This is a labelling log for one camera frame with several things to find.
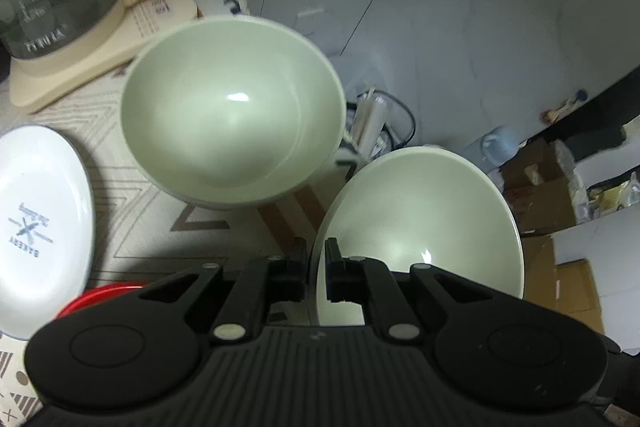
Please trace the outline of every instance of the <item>red rim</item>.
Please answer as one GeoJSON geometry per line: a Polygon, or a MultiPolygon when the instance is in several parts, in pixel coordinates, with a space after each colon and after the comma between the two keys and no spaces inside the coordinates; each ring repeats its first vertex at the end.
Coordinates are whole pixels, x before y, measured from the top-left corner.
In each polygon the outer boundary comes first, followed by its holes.
{"type": "Polygon", "coordinates": [[[82,308],[87,308],[87,306],[92,306],[108,299],[113,299],[114,297],[124,295],[125,293],[133,290],[139,290],[143,286],[144,284],[140,282],[116,282],[108,284],[107,286],[101,286],[100,288],[89,290],[69,302],[69,304],[62,309],[56,318],[59,319],[60,317],[66,317],[68,314],[77,312],[82,308]]]}

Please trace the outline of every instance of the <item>cardboard box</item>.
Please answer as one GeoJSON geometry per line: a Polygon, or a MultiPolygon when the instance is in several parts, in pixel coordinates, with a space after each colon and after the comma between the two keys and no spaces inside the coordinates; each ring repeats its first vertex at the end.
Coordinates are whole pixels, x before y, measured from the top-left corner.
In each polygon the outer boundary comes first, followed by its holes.
{"type": "Polygon", "coordinates": [[[569,182],[561,177],[538,186],[505,190],[518,230],[546,235],[576,225],[569,182]]]}
{"type": "Polygon", "coordinates": [[[523,188],[564,177],[556,161],[556,152],[544,139],[538,138],[527,144],[500,167],[504,188],[523,188]]]}
{"type": "Polygon", "coordinates": [[[604,334],[602,311],[589,261],[581,259],[556,266],[551,237],[526,237],[524,300],[573,317],[604,334]]]}

